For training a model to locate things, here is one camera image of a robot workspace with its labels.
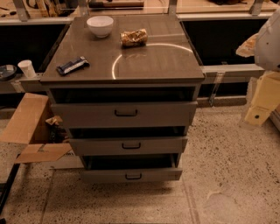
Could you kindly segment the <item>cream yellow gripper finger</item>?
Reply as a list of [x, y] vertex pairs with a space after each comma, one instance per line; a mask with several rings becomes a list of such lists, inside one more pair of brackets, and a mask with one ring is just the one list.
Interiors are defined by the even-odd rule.
[[254, 93], [249, 102], [244, 122], [262, 126], [280, 105], [280, 73], [268, 71], [255, 81]]

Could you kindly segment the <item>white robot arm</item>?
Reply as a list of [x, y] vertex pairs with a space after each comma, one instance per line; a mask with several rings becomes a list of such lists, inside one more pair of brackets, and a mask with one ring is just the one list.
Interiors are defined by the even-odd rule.
[[258, 32], [255, 63], [265, 70], [256, 88], [244, 122], [261, 126], [280, 104], [280, 9], [277, 9]]

